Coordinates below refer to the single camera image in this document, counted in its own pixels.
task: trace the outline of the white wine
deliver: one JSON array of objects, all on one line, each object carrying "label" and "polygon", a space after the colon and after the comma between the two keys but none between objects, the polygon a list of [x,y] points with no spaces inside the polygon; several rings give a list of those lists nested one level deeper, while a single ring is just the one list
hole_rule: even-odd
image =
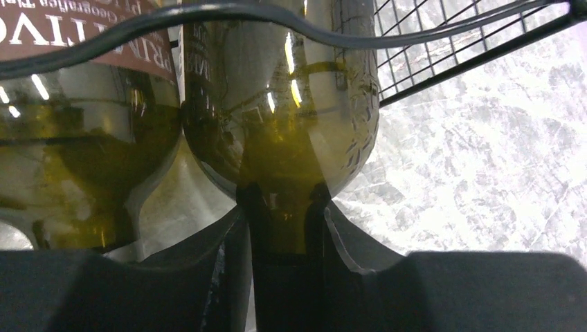
[{"label": "white wine", "polygon": [[[370,1],[263,3],[329,30],[374,35]],[[249,214],[254,260],[319,260],[315,216],[374,146],[374,52],[255,22],[185,25],[181,44],[184,133],[211,179]]]},{"label": "white wine", "polygon": [[[59,2],[61,9],[49,1],[0,12],[9,32],[0,59],[51,50],[35,46],[43,40],[80,42],[121,12],[149,8],[105,2],[88,3],[89,12],[72,1]],[[92,8],[106,14],[91,18]],[[158,58],[160,50],[170,53],[161,35],[86,64],[0,82],[0,221],[19,228],[36,249],[92,248],[123,261],[140,254],[138,214],[171,165],[181,133],[170,56]],[[10,54],[17,46],[22,52]],[[159,65],[149,67],[156,59]]]}]

